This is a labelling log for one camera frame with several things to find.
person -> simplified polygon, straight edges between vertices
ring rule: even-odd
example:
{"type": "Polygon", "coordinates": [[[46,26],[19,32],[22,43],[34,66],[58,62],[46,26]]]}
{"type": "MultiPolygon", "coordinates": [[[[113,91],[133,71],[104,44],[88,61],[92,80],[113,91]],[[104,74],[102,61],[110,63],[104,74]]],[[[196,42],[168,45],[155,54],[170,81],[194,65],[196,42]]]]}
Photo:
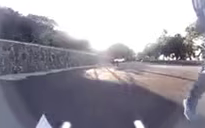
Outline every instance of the person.
{"type": "MultiPolygon", "coordinates": [[[[205,32],[205,0],[192,0],[194,10],[197,14],[196,30],[205,32]]],[[[199,74],[198,80],[194,83],[188,97],[183,100],[184,115],[192,121],[196,119],[196,107],[198,100],[205,92],[205,64],[199,74]]]]}

foliage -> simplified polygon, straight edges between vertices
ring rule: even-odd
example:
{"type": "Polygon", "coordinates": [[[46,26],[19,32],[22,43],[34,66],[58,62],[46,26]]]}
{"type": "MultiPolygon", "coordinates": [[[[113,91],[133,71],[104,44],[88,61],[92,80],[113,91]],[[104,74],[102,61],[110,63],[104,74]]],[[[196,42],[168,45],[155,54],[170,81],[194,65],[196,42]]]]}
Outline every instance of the foliage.
{"type": "Polygon", "coordinates": [[[29,14],[23,16],[10,8],[0,7],[0,38],[87,51],[86,40],[76,40],[55,30],[53,19],[29,14]]]}
{"type": "Polygon", "coordinates": [[[126,60],[134,60],[135,56],[135,53],[132,49],[121,43],[112,45],[110,48],[108,48],[107,53],[113,59],[125,58],[126,60]]]}
{"type": "Polygon", "coordinates": [[[175,60],[192,60],[192,58],[199,58],[201,55],[204,55],[204,43],[202,45],[196,45],[195,43],[197,40],[205,41],[204,34],[196,31],[195,24],[188,26],[186,33],[186,36],[180,34],[170,36],[167,31],[164,30],[156,43],[148,44],[143,53],[150,58],[158,59],[163,55],[166,58],[175,60]]]}

distant car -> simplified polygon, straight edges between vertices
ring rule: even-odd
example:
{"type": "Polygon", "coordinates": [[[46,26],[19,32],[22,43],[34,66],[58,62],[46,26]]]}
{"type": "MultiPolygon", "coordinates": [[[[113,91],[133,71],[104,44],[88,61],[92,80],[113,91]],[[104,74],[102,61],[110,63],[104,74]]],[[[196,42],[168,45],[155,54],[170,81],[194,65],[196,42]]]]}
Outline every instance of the distant car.
{"type": "Polygon", "coordinates": [[[114,60],[112,60],[112,64],[113,65],[115,65],[115,66],[118,66],[119,65],[119,63],[122,63],[122,62],[125,62],[125,59],[124,58],[117,58],[117,59],[114,59],[114,60]]]}

sky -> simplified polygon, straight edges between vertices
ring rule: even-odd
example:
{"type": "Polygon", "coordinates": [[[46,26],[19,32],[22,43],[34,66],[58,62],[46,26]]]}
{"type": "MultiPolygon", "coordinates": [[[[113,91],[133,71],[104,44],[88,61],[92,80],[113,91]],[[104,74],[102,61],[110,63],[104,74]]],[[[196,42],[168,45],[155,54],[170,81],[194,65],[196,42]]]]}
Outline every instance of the sky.
{"type": "Polygon", "coordinates": [[[164,29],[183,34],[196,20],[191,0],[0,0],[0,5],[52,18],[58,29],[87,39],[96,50],[123,43],[140,52],[164,29]]]}

wall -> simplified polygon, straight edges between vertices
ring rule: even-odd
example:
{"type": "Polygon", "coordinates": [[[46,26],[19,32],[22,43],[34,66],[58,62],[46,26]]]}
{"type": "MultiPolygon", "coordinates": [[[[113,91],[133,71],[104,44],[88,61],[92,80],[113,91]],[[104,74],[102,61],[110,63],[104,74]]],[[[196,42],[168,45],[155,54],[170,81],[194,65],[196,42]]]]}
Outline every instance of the wall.
{"type": "Polygon", "coordinates": [[[95,54],[0,40],[0,75],[95,65],[95,54]]]}

